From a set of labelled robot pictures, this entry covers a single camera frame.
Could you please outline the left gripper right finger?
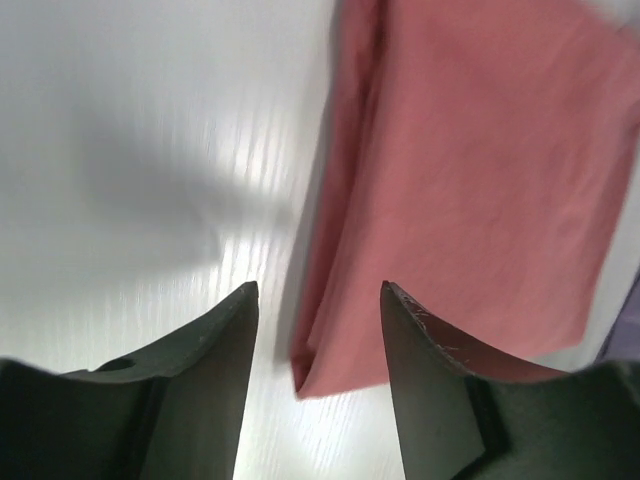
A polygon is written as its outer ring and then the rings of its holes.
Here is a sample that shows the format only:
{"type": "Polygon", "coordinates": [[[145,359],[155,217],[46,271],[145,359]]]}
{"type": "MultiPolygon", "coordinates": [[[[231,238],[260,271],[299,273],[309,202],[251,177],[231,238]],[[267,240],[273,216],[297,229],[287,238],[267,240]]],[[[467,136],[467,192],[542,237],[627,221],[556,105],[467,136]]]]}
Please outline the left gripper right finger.
{"type": "Polygon", "coordinates": [[[574,373],[509,355],[392,282],[381,324],[409,479],[635,479],[639,366],[574,373]]]}

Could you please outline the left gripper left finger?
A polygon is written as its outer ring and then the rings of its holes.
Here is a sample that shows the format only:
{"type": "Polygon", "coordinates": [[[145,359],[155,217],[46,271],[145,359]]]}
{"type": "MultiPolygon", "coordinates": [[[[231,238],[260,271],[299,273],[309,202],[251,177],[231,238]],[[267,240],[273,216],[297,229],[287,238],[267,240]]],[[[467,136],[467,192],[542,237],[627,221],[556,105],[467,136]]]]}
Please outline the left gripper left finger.
{"type": "Polygon", "coordinates": [[[1,362],[5,479],[229,479],[259,319],[247,282],[93,371],[1,362]]]}

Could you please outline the pink t shirt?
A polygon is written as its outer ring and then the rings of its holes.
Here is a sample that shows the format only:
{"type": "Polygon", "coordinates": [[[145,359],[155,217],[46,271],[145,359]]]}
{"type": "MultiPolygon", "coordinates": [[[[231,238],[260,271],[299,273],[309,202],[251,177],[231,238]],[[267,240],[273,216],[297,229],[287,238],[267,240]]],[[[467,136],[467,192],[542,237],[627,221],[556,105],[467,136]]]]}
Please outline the pink t shirt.
{"type": "Polygon", "coordinates": [[[386,282],[518,357],[588,364],[639,266],[639,37],[583,1],[346,1],[291,365],[385,383],[386,282]]]}

